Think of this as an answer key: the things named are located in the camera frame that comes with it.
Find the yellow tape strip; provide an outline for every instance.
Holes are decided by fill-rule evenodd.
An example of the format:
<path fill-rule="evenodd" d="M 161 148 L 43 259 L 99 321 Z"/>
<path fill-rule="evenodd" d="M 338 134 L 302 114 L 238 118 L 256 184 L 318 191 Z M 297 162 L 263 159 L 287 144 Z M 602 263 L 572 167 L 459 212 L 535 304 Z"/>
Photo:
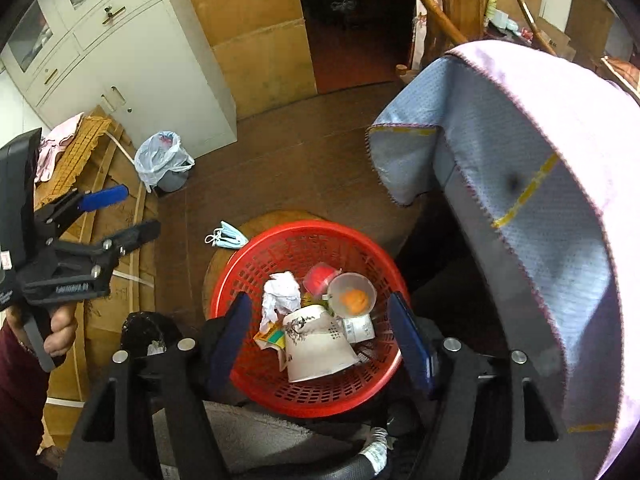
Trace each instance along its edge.
<path fill-rule="evenodd" d="M 498 218 L 497 220 L 494 220 L 494 222 L 492 223 L 492 227 L 496 229 L 500 227 L 504 227 L 511 220 L 515 218 L 520 208 L 527 203 L 527 200 L 529 200 L 529 198 L 531 198 L 533 193 L 540 187 L 540 184 L 542 184 L 542 181 L 551 172 L 551 170 L 554 168 L 558 160 L 559 160 L 558 156 L 554 153 L 545 161 L 545 163 L 540 167 L 540 169 L 536 173 L 536 176 L 534 176 L 531 179 L 531 182 L 529 182 L 529 185 L 518 197 L 515 204 L 511 206 L 511 208 L 507 211 L 506 215 L 504 215 L 501 218 Z"/>
<path fill-rule="evenodd" d="M 603 424 L 583 424 L 574 426 L 566 430 L 567 433 L 593 433 L 595 431 L 611 431 L 616 427 L 615 422 L 604 422 Z"/>
<path fill-rule="evenodd" d="M 370 132 L 377 130 L 388 130 L 396 134 L 416 134 L 421 136 L 429 136 L 437 133 L 437 128 L 413 128 L 412 126 L 389 126 L 388 124 L 376 124 L 369 128 Z"/>

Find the cabinet handle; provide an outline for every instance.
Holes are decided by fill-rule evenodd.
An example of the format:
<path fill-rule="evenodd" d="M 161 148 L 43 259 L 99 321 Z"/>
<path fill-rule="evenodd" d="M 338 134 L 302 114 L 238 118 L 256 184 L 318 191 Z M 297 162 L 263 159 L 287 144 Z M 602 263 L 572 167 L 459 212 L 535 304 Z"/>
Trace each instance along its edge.
<path fill-rule="evenodd" d="M 123 97 L 123 95 L 120 93 L 120 90 L 118 90 L 115 86 L 111 87 L 111 91 L 113 91 L 114 94 L 116 94 L 118 96 L 118 99 L 120 99 L 120 104 L 123 105 L 124 103 L 127 102 L 127 100 Z"/>
<path fill-rule="evenodd" d="M 104 21 L 102 22 L 103 25 L 106 25 L 107 23 L 109 23 L 113 18 L 115 18 L 118 14 L 120 14 L 121 12 L 124 12 L 126 10 L 127 7 L 121 7 L 120 9 L 116 10 L 115 12 L 111 12 L 111 7 L 105 7 L 104 8 L 104 12 L 107 13 L 107 17 L 104 19 Z"/>
<path fill-rule="evenodd" d="M 116 111 L 116 109 L 113 107 L 113 105 L 111 105 L 111 103 L 107 99 L 106 95 L 102 94 L 100 97 L 102 97 L 102 100 L 103 100 L 104 104 L 107 105 L 107 110 L 109 111 L 109 113 L 113 114 L 114 111 Z"/>
<path fill-rule="evenodd" d="M 56 76 L 56 74 L 57 74 L 57 73 L 58 73 L 58 69 L 55 69 L 53 72 L 51 72 L 51 73 L 49 74 L 49 77 L 47 77 L 47 78 L 44 80 L 44 84 L 45 84 L 45 85 L 48 85 L 49 83 L 51 83 L 51 80 Z"/>

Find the crumpled tissue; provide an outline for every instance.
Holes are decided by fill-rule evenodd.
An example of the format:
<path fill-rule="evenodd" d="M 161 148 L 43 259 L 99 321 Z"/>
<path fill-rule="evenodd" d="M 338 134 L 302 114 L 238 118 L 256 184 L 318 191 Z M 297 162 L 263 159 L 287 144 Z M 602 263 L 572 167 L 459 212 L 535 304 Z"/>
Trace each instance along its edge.
<path fill-rule="evenodd" d="M 260 332 L 269 331 L 269 323 L 276 323 L 278 314 L 286 316 L 300 308 L 300 286 L 289 271 L 272 274 L 264 284 Z"/>

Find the doorway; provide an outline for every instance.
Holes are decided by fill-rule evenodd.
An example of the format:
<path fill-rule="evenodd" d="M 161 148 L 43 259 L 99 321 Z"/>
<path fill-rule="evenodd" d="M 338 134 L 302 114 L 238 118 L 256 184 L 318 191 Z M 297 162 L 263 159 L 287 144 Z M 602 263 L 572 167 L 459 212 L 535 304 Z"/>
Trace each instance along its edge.
<path fill-rule="evenodd" d="M 318 93 L 393 81 L 412 46 L 415 0 L 300 0 Z"/>

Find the basket rim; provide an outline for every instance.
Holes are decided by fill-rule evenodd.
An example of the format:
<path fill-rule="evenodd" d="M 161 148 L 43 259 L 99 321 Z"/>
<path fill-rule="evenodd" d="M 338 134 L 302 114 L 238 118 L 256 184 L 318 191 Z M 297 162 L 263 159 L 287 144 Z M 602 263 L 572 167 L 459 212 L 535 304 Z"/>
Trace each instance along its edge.
<path fill-rule="evenodd" d="M 219 308 L 220 295 L 222 293 L 222 290 L 227 285 L 230 275 L 236 270 L 236 266 L 247 253 L 249 253 L 253 248 L 259 245 L 268 244 L 272 238 L 279 237 L 279 235 L 281 235 L 282 233 L 287 232 L 293 234 L 296 231 L 306 231 L 308 229 L 330 231 L 355 238 L 357 241 L 367 247 L 367 251 L 373 253 L 374 256 L 382 262 L 386 272 L 389 273 L 390 281 L 394 282 L 394 286 L 392 287 L 394 292 L 400 292 L 406 300 L 409 298 L 409 293 L 407 291 L 404 278 L 402 278 L 402 275 L 400 274 L 400 271 L 396 267 L 396 264 L 392 260 L 391 256 L 389 256 L 383 248 L 381 248 L 369 237 L 359 231 L 356 231 L 355 229 L 346 227 L 336 222 L 330 222 L 327 220 L 298 220 L 295 222 L 286 222 L 284 224 L 280 224 L 267 229 L 266 231 L 252 238 L 247 245 L 236 251 L 236 253 L 231 256 L 228 264 L 226 264 L 225 266 L 223 274 L 216 282 L 213 294 L 211 295 L 211 302 L 209 305 L 209 318 L 224 316 L 226 311 L 222 312 Z M 270 410 L 274 410 L 275 412 L 289 416 L 296 416 L 299 418 L 330 416 L 351 410 L 356 406 L 359 406 L 362 403 L 366 402 L 376 393 L 378 393 L 388 383 L 389 379 L 393 376 L 400 363 L 402 362 L 400 349 L 398 348 L 397 344 L 395 352 L 396 354 L 393 356 L 393 359 L 389 363 L 387 369 L 379 377 L 375 384 L 364 386 L 359 391 L 357 391 L 357 393 L 350 395 L 346 399 L 326 402 L 318 406 L 304 404 L 295 405 L 295 403 L 285 400 L 279 400 L 272 396 L 262 397 L 259 392 L 256 393 L 252 390 L 252 388 L 249 387 L 249 381 L 245 380 L 245 378 L 241 374 L 236 372 L 235 368 L 231 370 L 230 379 L 234 386 L 241 390 L 251 400 L 258 402 L 260 405 L 269 408 Z"/>

